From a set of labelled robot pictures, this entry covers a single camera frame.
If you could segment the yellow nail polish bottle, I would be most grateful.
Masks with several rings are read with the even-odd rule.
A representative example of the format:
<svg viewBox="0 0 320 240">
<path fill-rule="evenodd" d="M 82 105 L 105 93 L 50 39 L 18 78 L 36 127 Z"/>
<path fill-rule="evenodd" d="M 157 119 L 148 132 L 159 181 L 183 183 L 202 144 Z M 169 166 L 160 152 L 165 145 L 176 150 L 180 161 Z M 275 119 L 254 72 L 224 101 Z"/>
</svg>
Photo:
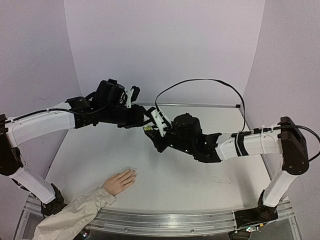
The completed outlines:
<svg viewBox="0 0 320 240">
<path fill-rule="evenodd" d="M 144 130 L 145 132 L 147 132 L 147 131 L 153 131 L 153 127 L 152 127 L 151 125 L 145 125 L 145 126 L 143 126 L 143 130 Z"/>
</svg>

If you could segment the beige sleeved forearm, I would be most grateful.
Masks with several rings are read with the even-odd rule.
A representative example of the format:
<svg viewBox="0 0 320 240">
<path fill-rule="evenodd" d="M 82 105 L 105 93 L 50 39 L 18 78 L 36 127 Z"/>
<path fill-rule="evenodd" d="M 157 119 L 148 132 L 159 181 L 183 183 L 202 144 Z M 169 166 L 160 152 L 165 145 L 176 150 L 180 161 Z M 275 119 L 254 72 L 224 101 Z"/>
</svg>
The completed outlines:
<svg viewBox="0 0 320 240">
<path fill-rule="evenodd" d="M 34 240 L 72 240 L 105 206 L 111 206 L 116 197 L 104 188 L 96 189 L 73 200 L 57 214 L 40 222 L 34 231 Z"/>
</svg>

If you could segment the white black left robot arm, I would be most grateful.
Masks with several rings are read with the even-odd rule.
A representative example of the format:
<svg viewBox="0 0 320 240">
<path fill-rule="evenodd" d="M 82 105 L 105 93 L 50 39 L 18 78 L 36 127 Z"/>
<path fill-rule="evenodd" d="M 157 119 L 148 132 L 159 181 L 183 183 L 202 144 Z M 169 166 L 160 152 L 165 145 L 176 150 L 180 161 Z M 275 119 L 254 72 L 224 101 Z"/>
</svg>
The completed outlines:
<svg viewBox="0 0 320 240">
<path fill-rule="evenodd" d="M 116 80 L 108 79 L 102 80 L 97 90 L 86 97 L 69 98 L 59 106 L 11 118 L 1 114 L 0 174 L 38 198 L 43 216 L 64 218 L 68 208 L 60 190 L 32 173 L 21 158 L 19 145 L 54 132 L 98 123 L 115 124 L 125 129 L 142 127 L 152 120 L 143 106 L 134 103 L 139 93 L 137 86 L 126 90 Z"/>
</svg>

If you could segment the bare human hand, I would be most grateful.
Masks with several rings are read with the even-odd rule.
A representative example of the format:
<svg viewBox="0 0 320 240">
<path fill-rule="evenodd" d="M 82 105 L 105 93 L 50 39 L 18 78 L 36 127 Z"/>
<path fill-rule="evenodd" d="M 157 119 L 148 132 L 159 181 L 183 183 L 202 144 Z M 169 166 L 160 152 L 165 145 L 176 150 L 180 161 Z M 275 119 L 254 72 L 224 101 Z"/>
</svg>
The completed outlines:
<svg viewBox="0 0 320 240">
<path fill-rule="evenodd" d="M 124 190 L 132 186 L 136 181 L 136 171 L 133 169 L 126 169 L 121 173 L 117 173 L 109 177 L 102 185 L 102 188 L 109 194 L 116 196 Z"/>
</svg>

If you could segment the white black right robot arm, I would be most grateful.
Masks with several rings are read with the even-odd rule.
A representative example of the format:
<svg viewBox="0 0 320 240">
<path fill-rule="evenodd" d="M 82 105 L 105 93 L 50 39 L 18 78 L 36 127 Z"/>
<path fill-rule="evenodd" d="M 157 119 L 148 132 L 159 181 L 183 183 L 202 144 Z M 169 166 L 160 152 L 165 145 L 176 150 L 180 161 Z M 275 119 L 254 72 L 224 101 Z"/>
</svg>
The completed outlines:
<svg viewBox="0 0 320 240">
<path fill-rule="evenodd" d="M 153 123 L 143 130 L 159 153 L 170 147 L 205 164 L 253 155 L 282 155 L 280 167 L 260 194 L 257 206 L 234 213 L 236 230 L 276 220 L 282 197 L 296 177 L 306 173 L 310 166 L 306 139 L 289 117 L 282 117 L 275 126 L 204 134 L 199 119 L 189 113 L 177 116 L 172 122 L 164 120 L 157 110 L 151 116 Z"/>
</svg>

